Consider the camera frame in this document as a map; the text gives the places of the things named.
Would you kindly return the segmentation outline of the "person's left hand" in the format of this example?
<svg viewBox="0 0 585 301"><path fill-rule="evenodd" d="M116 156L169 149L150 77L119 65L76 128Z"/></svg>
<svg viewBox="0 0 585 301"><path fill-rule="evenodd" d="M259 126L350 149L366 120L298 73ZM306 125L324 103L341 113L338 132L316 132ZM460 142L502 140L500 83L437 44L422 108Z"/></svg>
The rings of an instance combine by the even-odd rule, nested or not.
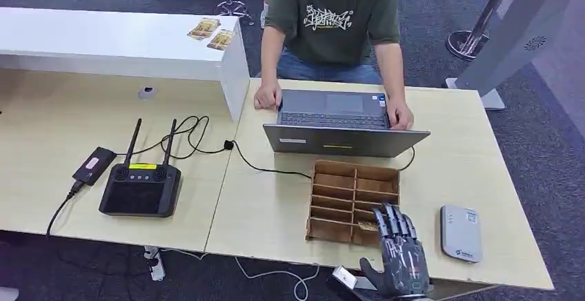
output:
<svg viewBox="0 0 585 301"><path fill-rule="evenodd" d="M391 99L387 114L392 130L410 130L413 127L414 114L403 99Z"/></svg>

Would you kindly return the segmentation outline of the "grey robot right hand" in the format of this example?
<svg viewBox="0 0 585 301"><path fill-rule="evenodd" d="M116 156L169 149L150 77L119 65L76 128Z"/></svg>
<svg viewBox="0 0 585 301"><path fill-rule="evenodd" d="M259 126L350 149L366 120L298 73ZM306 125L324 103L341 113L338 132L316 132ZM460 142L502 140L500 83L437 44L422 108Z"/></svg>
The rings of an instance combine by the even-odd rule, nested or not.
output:
<svg viewBox="0 0 585 301"><path fill-rule="evenodd" d="M374 207L383 270L375 270L366 258L359 260L365 277L389 300L428 300L430 277L424 248L414 224L398 206Z"/></svg>

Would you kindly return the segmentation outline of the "person's right hand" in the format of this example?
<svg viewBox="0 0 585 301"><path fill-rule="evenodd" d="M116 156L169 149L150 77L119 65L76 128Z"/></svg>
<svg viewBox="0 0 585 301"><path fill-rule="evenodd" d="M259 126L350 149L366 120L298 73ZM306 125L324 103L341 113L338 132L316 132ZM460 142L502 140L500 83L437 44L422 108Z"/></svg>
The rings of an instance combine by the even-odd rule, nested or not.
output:
<svg viewBox="0 0 585 301"><path fill-rule="evenodd" d="M261 81L258 87L253 104L257 110L273 109L278 110L281 106L281 87L277 82Z"/></svg>

